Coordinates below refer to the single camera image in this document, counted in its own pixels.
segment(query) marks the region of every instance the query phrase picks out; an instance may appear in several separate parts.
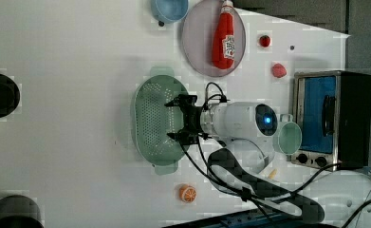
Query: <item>green cup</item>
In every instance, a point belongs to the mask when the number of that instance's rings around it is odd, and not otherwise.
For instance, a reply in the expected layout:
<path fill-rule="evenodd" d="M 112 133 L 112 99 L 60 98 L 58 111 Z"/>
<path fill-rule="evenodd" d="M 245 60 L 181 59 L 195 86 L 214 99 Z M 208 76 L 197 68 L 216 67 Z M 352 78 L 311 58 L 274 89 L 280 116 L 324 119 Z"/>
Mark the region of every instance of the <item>green cup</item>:
<path fill-rule="evenodd" d="M 287 155 L 292 155 L 300 149 L 303 138 L 300 126 L 292 119 L 292 115 L 281 115 L 277 131 L 273 136 L 274 150 Z"/>

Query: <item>green colander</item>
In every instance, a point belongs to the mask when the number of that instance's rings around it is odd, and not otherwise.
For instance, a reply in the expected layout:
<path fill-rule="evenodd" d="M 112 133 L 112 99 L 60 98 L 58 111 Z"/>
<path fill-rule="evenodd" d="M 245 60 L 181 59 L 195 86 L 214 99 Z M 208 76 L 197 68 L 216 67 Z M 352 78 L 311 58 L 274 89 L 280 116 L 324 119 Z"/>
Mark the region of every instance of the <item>green colander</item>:
<path fill-rule="evenodd" d="M 135 144 L 162 175 L 175 172 L 177 162 L 184 156 L 179 143 L 167 136 L 182 129 L 182 112 L 178 107 L 164 105 L 188 92 L 170 68 L 154 67 L 151 74 L 157 76 L 147 80 L 135 96 Z"/>

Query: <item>table surface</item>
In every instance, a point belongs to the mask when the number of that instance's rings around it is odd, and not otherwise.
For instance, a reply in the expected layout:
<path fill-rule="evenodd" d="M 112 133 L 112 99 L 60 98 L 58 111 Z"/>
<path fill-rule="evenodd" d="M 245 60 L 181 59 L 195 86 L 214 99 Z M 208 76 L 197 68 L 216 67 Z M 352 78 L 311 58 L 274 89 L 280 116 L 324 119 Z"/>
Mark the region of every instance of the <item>table surface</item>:
<path fill-rule="evenodd" d="M 188 64 L 182 24 L 159 28 L 148 0 L 0 1 L 0 68 L 22 88 L 21 106 L 0 119 L 0 196 L 35 199 L 46 227 L 161 227 L 254 208 L 216 191 L 185 158 L 174 174 L 156 175 L 131 139 L 131 98 L 153 66 L 172 67 L 192 94 L 203 97 L 213 81 L 232 101 L 264 102 L 277 113 L 290 111 L 294 72 L 344 68 L 345 35 L 238 12 L 244 60 L 210 78 Z M 267 50 L 256 45 L 262 34 L 272 37 Z M 270 75 L 274 62 L 286 66 L 285 78 Z M 295 186 L 315 172 L 281 154 L 263 175 L 274 168 L 277 181 Z M 194 203 L 177 199 L 182 183 L 196 188 Z"/>

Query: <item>toaster oven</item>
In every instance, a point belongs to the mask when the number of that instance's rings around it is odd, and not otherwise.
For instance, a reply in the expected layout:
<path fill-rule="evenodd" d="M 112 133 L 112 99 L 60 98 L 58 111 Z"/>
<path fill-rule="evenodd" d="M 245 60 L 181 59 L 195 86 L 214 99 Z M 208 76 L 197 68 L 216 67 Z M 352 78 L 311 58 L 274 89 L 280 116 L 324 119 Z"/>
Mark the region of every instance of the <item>toaster oven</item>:
<path fill-rule="evenodd" d="M 322 168 L 341 162 L 343 169 L 368 165 L 371 75 L 296 73 L 293 114 L 303 138 L 292 163 Z"/>

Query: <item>blue light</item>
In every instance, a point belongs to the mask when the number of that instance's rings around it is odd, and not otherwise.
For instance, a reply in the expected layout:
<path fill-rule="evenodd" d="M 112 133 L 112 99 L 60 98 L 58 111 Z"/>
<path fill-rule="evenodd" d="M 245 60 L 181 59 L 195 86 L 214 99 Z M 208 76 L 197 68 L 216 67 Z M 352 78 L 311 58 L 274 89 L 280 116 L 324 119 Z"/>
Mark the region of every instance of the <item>blue light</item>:
<path fill-rule="evenodd" d="M 265 118 L 265 123 L 270 124 L 271 123 L 271 118 L 270 117 Z"/>

